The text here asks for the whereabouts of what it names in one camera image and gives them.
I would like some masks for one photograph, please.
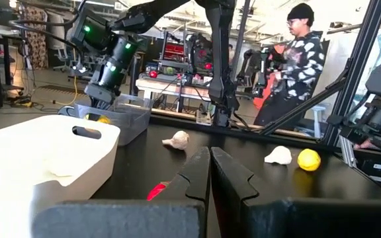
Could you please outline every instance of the metal frame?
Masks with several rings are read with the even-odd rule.
[[[235,47],[235,56],[233,57],[233,68],[232,72],[230,74],[230,79],[232,81],[235,81],[236,79],[236,71],[237,71],[237,63],[239,62],[239,55],[241,53],[242,49],[242,43],[243,43],[243,35],[245,34],[245,27],[246,27],[246,21],[248,19],[249,14],[249,4],[250,0],[245,0],[245,4],[243,5],[243,13],[242,13],[242,19],[241,19],[241,26],[239,28],[239,34],[237,35],[237,42]]]
[[[361,28],[361,26],[362,26],[362,23],[361,24],[354,24],[354,25],[351,25],[351,26],[346,26],[346,27],[338,28],[336,30],[329,30],[327,32],[327,34],[335,34],[335,33],[339,33],[339,32],[345,32],[345,31],[348,31],[348,30],[356,30],[358,28]]]
[[[344,116],[351,109],[351,103],[358,89],[373,44],[376,41],[380,25],[381,0],[370,0],[351,54],[351,64],[348,68],[348,76],[345,80],[345,86],[337,96],[335,106],[331,112],[332,114]],[[339,143],[338,135],[338,129],[328,125],[324,134],[323,143],[329,146],[337,146]]]

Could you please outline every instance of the lemon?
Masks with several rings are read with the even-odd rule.
[[[89,114],[86,114],[85,119],[89,120]],[[111,123],[110,119],[108,119],[106,116],[100,116],[99,119],[97,120],[97,122],[102,122],[102,123],[105,123],[105,124],[110,124]]]
[[[305,171],[314,171],[320,166],[321,159],[317,152],[312,149],[301,151],[298,156],[298,164]]]

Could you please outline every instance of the gray plastic bin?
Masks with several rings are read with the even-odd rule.
[[[129,144],[149,125],[153,101],[121,94],[108,110],[90,107],[90,102],[75,103],[75,115],[86,118],[88,114],[106,116],[109,123],[120,128],[118,146]]]

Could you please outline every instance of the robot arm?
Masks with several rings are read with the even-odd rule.
[[[85,92],[92,98],[93,105],[97,108],[107,109],[119,95],[120,84],[122,83],[129,63],[132,61],[137,43],[131,38],[116,37],[113,30],[125,32],[144,33],[148,31],[164,14],[187,3],[189,0],[155,0],[149,3],[142,3],[129,8],[113,22],[100,22],[93,25],[99,29],[95,38],[88,37],[86,44],[83,36],[89,35],[93,30],[87,26],[93,23],[95,16],[87,17],[87,14],[80,14],[82,22],[76,27],[75,44],[84,45],[86,48],[89,41],[98,46],[96,51],[106,52],[108,55],[106,63],[96,70],[93,80],[85,89]],[[229,33],[230,24],[233,19],[235,0],[198,0],[200,6],[206,9],[207,19],[212,28],[213,54],[214,54],[214,78],[211,81],[209,95],[216,105],[216,116],[214,124],[227,126],[231,114],[239,108],[239,103],[235,97],[235,85],[229,76]]]
[[[243,63],[241,71],[237,74],[237,78],[243,79],[245,77],[246,65],[248,64],[249,58],[252,56],[253,50],[249,49],[243,53]]]

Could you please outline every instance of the black and white jacket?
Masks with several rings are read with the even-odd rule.
[[[323,71],[324,53],[320,38],[315,32],[295,38],[283,53],[286,64],[282,68],[282,80],[273,83],[274,94],[306,100],[312,85]]]

